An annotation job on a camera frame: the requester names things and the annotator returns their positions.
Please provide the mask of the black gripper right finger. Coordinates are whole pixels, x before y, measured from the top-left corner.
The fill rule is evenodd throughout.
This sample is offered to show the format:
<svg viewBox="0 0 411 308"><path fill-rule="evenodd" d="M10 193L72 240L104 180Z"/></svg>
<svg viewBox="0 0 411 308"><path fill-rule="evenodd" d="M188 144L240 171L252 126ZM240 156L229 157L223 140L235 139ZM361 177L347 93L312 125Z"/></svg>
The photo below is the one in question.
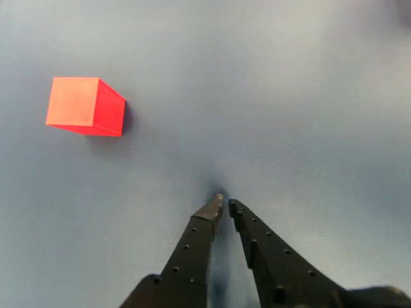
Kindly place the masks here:
<svg viewBox="0 0 411 308"><path fill-rule="evenodd" d="M262 307L410 307L391 287L345 289L322 274L242 202L229 200Z"/></svg>

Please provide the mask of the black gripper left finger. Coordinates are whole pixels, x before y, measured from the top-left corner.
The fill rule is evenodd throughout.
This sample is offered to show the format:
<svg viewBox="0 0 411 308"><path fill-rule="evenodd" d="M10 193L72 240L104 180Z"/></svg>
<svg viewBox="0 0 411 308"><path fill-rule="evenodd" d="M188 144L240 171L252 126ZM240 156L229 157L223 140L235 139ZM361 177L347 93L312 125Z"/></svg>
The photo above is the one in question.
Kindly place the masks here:
<svg viewBox="0 0 411 308"><path fill-rule="evenodd" d="M189 220L160 274L136 285L122 307L206 307L211 251L222 218L223 195L217 194Z"/></svg>

